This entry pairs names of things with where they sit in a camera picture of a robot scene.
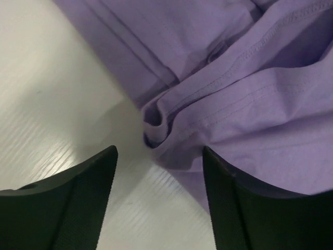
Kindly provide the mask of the lavender t shirt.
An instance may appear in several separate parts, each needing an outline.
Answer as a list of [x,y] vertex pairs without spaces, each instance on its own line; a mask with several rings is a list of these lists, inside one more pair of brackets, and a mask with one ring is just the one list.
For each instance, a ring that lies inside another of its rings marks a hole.
[[303,194],[332,188],[332,1],[57,1],[204,208],[202,149]]

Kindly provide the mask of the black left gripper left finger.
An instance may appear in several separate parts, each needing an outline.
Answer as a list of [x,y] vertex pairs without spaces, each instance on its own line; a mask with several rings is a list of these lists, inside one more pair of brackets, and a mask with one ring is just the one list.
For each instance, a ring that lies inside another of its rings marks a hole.
[[110,146],[17,190],[1,191],[1,249],[96,249],[116,171]]

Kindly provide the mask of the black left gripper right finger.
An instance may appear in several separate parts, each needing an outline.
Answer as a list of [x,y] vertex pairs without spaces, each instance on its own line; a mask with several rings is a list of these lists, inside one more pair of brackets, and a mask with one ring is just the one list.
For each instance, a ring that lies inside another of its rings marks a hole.
[[263,182],[203,149],[217,249],[332,249],[332,191],[304,195]]

